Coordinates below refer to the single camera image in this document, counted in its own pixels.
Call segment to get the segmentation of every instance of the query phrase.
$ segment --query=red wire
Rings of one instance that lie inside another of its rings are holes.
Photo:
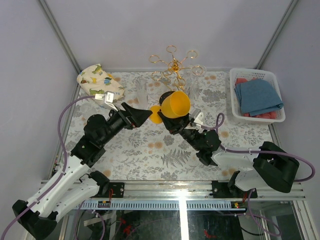
[[[109,190],[109,202],[110,202],[110,206],[111,206],[111,199],[112,199],[112,195],[114,194],[114,190],[111,188]]]
[[[204,235],[207,239],[216,239],[216,235],[210,235],[207,230],[204,230]]]

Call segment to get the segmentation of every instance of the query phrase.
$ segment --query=white plastic basket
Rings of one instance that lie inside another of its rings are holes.
[[[247,68],[232,68],[230,70],[231,106],[232,106],[232,114],[236,121],[242,122],[242,123],[268,125],[272,123],[280,123],[286,119],[284,108],[275,111],[276,119],[265,119],[265,118],[243,116],[243,114],[241,113],[239,101],[235,92],[237,78],[245,78],[248,81],[251,81],[253,78],[263,79],[273,86],[274,90],[281,98],[277,78],[272,72],[256,70],[256,69],[247,69]]]

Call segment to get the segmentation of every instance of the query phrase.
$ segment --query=red cloth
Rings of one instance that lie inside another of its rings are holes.
[[[239,77],[236,79],[235,81],[235,85],[237,84],[242,84],[248,82],[247,79],[243,78],[243,77]],[[243,116],[245,117],[251,117],[251,118],[258,118],[258,119],[276,119],[277,118],[277,113],[275,111],[271,111],[271,112],[267,112],[267,113],[263,113],[260,115],[256,115],[256,116],[250,116],[249,113],[245,113],[243,114]]]
[[[236,81],[235,81],[235,85],[237,85],[237,84],[242,84],[242,83],[245,83],[245,82],[248,82],[248,80],[245,79],[245,78],[238,77],[238,78],[236,79]]]
[[[256,115],[256,116],[250,116],[249,113],[245,113],[245,114],[243,114],[243,116],[251,117],[251,118],[258,118],[258,119],[276,119],[277,113],[275,111],[271,111],[271,112],[263,113],[263,114]]]

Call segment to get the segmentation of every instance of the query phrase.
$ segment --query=wire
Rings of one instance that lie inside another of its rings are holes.
[[[278,229],[279,233],[276,234],[276,233],[273,233],[273,232],[270,232],[268,231],[267,229],[265,229],[260,223],[258,223],[257,219],[255,218],[254,214],[252,213],[251,211],[251,207],[250,207],[250,198],[251,198],[251,194],[255,191],[255,189],[251,189],[250,193],[249,193],[249,196],[248,196],[248,210],[249,210],[249,213],[251,214],[251,216],[253,216],[253,220],[255,222],[255,224],[257,224],[257,226],[259,228],[261,228],[264,232],[266,232],[267,234],[271,235],[271,236],[274,236],[274,237],[281,237],[282,235],[282,232],[280,230],[280,228],[278,227],[278,225],[276,225],[272,220],[268,219],[268,218],[264,218],[266,221],[270,222],[273,226],[275,226],[276,229]]]
[[[221,112],[217,115],[216,117],[216,120],[215,120],[215,127],[208,127],[208,126],[201,126],[202,129],[205,129],[205,130],[215,130],[216,133],[218,134],[218,128],[222,126],[222,124],[224,123],[225,121],[225,115]],[[305,181],[308,181],[310,179],[312,179],[315,174],[316,174],[316,169],[315,167],[312,165],[311,162],[309,162],[308,160],[302,158],[302,157],[299,157],[299,156],[296,156],[296,155],[293,155],[293,154],[290,154],[290,153],[286,153],[286,152],[280,152],[280,151],[264,151],[264,150],[231,150],[231,149],[227,149],[225,148],[222,144],[220,144],[220,147],[226,151],[226,152],[229,152],[229,153],[234,153],[234,154],[274,154],[274,155],[282,155],[282,156],[286,156],[286,157],[289,157],[289,158],[294,158],[294,159],[298,159],[300,160],[301,162],[304,162],[305,164],[307,164],[310,168],[311,168],[311,174],[306,177],[306,178],[302,178],[302,179],[296,179],[294,180],[294,182],[296,183],[299,183],[299,182],[305,182]],[[251,211],[251,207],[250,207],[250,197],[251,197],[251,194],[252,192],[254,192],[255,190],[252,189],[249,193],[249,196],[247,197],[247,202],[248,202],[248,210],[250,212],[250,215],[252,217],[252,219],[254,220],[254,222],[257,224],[257,226],[259,228],[261,228],[264,232],[268,233],[269,235],[271,236],[274,236],[274,237],[280,237],[282,235],[282,232],[281,230],[279,229],[279,227],[273,222],[271,221],[270,219],[264,217],[264,216],[259,216],[259,215],[255,215],[252,213]],[[246,200],[246,196],[244,196],[242,202],[244,203]],[[275,228],[279,231],[279,233],[273,233],[273,232],[270,232],[268,231],[267,229],[263,228],[263,226],[261,226],[258,221],[256,220],[256,218],[261,218],[261,219],[264,219],[268,222],[270,222],[272,225],[275,226]]]
[[[80,203],[78,209],[76,210],[75,216],[74,216],[74,229],[73,229],[73,236],[75,238],[75,240],[78,240],[78,236],[77,236],[77,230],[78,230],[78,217],[79,217],[79,213],[81,211],[81,207],[83,206],[83,204],[85,203],[85,201],[83,201],[82,203]],[[103,240],[105,233],[106,233],[106,224],[105,224],[105,220],[104,218],[97,213],[96,211],[92,212],[93,214],[96,214],[100,219],[101,219],[101,223],[102,223],[102,235],[100,240]]]
[[[114,194],[114,190],[111,188],[111,189],[109,190],[109,203],[110,203],[110,207],[111,207],[111,199],[112,199],[113,194]]]
[[[263,233],[252,233],[252,232],[249,232],[248,230],[245,230],[242,226],[240,226],[240,228],[242,229],[242,231],[245,231],[247,234],[250,234],[252,236],[263,236],[264,235]]]
[[[120,230],[120,228],[121,228],[121,225],[122,225],[122,222],[120,223],[120,225],[119,225],[118,229],[115,231],[115,233],[114,233],[114,235],[113,235],[113,237],[112,237],[112,240],[114,240],[114,239],[115,239],[115,237],[116,237],[117,233],[119,232],[119,230]]]
[[[62,138],[62,134],[61,134],[61,122],[62,122],[62,118],[65,114],[65,112],[68,110],[68,108],[70,108],[73,104],[75,104],[76,102],[83,100],[83,99],[90,99],[90,98],[94,98],[95,96],[83,96],[80,97],[74,101],[72,101],[69,105],[67,105],[63,111],[61,112],[60,116],[59,116],[59,120],[58,120],[58,137],[60,140],[60,144],[62,147],[62,151],[63,151],[63,157],[64,157],[64,164],[63,164],[63,168],[62,168],[62,172],[66,171],[67,168],[67,160],[68,160],[68,155],[67,155],[67,150]],[[31,203],[24,211],[22,211],[18,216],[15,217],[15,219],[13,219],[8,226],[6,226],[6,228],[4,229],[2,235],[1,235],[1,240],[5,240],[5,237],[9,231],[9,229],[13,226],[13,224],[15,224],[26,212],[28,212],[34,205],[36,205],[42,198],[44,198],[44,196],[46,196],[61,180],[61,178],[64,176],[64,173],[61,173],[59,175],[59,177],[55,180],[55,182],[44,192],[42,193],[37,199],[36,201],[34,201],[33,203]]]
[[[79,217],[79,213],[81,211],[81,207],[84,205],[85,201],[81,202],[78,209],[75,212],[75,216],[74,216],[74,228],[73,228],[73,236],[75,238],[75,240],[78,240],[77,237],[77,230],[78,230],[78,217]]]

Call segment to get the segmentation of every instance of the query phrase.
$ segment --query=folded cloth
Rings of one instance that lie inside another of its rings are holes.
[[[114,101],[122,98],[125,92],[125,88],[116,82],[111,74],[106,73],[102,69],[100,63],[88,66],[86,69],[80,72],[76,78],[76,81],[88,95],[113,92]],[[94,101],[100,106],[103,106],[102,100],[94,99]]]
[[[235,86],[241,112],[251,117],[282,109],[284,104],[275,89],[265,80],[255,79]]]

